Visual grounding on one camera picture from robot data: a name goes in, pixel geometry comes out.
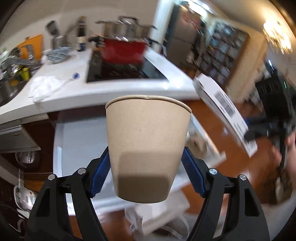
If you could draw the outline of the person's right hand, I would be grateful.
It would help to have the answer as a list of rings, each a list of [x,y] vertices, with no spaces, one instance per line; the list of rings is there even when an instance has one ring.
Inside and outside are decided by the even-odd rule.
[[[280,173],[285,174],[291,184],[295,186],[295,132],[285,139],[284,164],[282,164],[282,154],[273,146],[271,148],[272,159],[276,166],[280,168]]]

